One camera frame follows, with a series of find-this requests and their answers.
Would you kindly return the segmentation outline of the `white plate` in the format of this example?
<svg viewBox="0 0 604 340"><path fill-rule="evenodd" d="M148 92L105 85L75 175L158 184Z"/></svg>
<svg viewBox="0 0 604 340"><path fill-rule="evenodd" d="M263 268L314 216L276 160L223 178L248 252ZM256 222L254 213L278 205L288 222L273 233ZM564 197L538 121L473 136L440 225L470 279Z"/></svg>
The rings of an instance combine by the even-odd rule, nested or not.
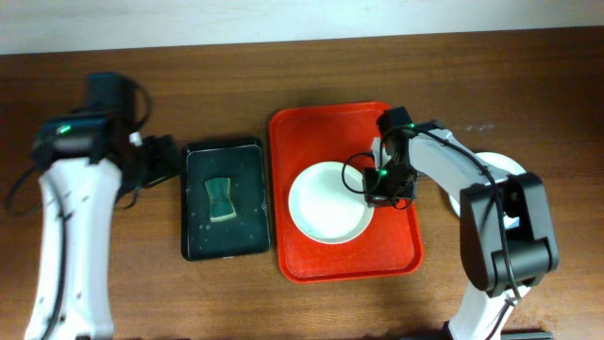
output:
<svg viewBox="0 0 604 340"><path fill-rule="evenodd" d="M303 170L288 194L294 225L311 240L338 245L358 238L372 222L359 170L341 162L324 161Z"/></svg>

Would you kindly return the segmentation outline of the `green yellow sponge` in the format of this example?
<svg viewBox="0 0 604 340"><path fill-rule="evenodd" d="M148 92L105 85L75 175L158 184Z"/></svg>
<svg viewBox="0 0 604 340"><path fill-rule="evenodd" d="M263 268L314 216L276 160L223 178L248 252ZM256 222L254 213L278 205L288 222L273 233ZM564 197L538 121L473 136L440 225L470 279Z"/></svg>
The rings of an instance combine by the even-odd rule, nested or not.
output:
<svg viewBox="0 0 604 340"><path fill-rule="evenodd" d="M210 201L209 217L212 223L224 222L237 216L231 200L230 178L211 178L205 182Z"/></svg>

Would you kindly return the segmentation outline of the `light blue plate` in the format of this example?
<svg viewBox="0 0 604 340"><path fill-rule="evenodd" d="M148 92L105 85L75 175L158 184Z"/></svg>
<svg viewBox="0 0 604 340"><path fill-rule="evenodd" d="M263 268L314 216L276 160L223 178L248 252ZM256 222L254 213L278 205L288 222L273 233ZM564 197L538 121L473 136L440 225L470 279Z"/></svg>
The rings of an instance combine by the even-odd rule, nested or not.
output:
<svg viewBox="0 0 604 340"><path fill-rule="evenodd" d="M497 167L501 170L507 171L512 175L520 175L526 172L525 168L520 165L517 161L494 152L479 152L477 156L490 165ZM515 228L519 226L519 218L511 218L504 215L504 223L507 229Z"/></svg>

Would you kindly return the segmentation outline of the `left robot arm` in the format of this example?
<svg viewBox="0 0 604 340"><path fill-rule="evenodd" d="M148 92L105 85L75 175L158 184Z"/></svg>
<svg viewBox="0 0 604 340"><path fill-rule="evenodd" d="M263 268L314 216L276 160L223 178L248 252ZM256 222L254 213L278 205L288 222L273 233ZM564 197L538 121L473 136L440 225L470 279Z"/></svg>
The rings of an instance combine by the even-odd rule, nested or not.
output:
<svg viewBox="0 0 604 340"><path fill-rule="evenodd" d="M109 244L115 204L181 172L169 135L143 137L149 94L118 73L90 74L84 104L44 123L32 159L42 247L27 339L110 339Z"/></svg>

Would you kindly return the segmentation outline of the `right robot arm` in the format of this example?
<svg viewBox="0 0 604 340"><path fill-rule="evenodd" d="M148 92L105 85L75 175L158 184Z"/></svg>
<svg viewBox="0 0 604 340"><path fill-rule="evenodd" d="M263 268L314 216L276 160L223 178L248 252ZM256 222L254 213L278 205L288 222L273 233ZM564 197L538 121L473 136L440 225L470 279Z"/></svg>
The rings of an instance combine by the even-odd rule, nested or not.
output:
<svg viewBox="0 0 604 340"><path fill-rule="evenodd" d="M488 164L436 120L412 121L403 107L377 119L379 140L362 173L370 207L407 210L419 175L460 206L460 253L467 279L458 311L439 339L503 339L513 309L556 270L559 250L542 180Z"/></svg>

